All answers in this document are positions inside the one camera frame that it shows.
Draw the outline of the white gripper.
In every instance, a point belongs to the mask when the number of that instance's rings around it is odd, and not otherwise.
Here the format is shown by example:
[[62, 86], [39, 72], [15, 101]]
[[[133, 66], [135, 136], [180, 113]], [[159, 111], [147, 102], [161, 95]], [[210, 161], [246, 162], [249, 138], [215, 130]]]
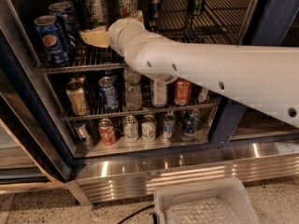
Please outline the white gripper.
[[146, 59], [150, 55], [150, 32], [143, 23], [143, 12], [137, 10], [130, 15], [130, 19], [115, 21], [108, 31], [106, 26], [98, 26], [80, 31], [79, 36], [90, 46], [108, 48], [110, 45], [125, 59]]

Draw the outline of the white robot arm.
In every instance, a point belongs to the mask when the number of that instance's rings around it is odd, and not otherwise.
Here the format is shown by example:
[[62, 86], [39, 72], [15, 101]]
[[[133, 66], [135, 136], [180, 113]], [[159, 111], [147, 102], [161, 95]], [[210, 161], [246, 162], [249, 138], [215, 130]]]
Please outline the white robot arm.
[[89, 45], [111, 47], [146, 77], [180, 77], [299, 127], [299, 48], [180, 43], [135, 18], [79, 35]]

